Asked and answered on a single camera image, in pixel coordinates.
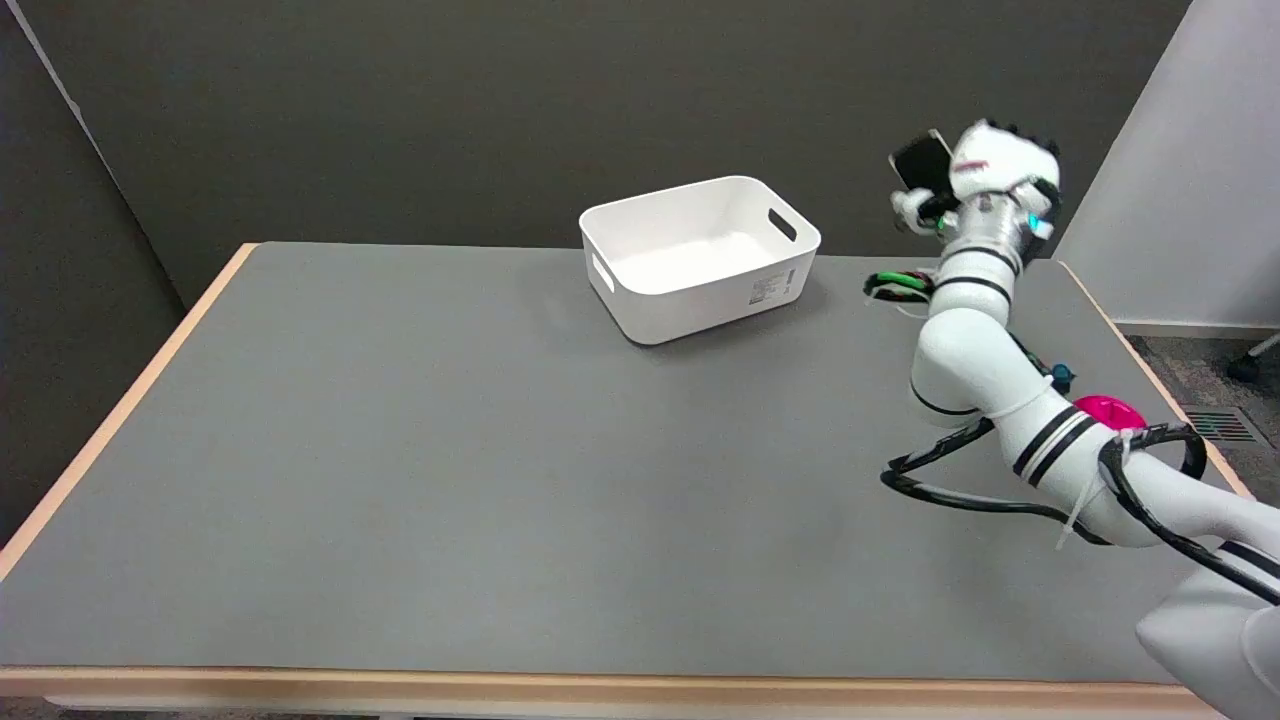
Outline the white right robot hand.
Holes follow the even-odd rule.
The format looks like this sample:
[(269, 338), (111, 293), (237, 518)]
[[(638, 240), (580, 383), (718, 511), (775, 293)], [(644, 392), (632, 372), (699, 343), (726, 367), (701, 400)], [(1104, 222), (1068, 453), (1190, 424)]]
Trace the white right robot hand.
[(1015, 126), (978, 120), (955, 145), (931, 129), (890, 154), (904, 190), (890, 196), (896, 224), (940, 234), (964, 208), (1007, 201), (1039, 240), (1056, 231), (1061, 208), (1059, 147), (1024, 136)]

